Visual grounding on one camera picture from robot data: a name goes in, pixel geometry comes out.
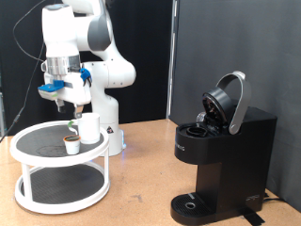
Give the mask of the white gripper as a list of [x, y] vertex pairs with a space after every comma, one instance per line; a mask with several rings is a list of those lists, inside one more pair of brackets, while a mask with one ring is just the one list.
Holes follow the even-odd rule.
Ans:
[[55, 101], [59, 113], [65, 113], [64, 101], [75, 104], [74, 117], [82, 117], [83, 105], [91, 101], [90, 86], [80, 73], [44, 74], [43, 98]]

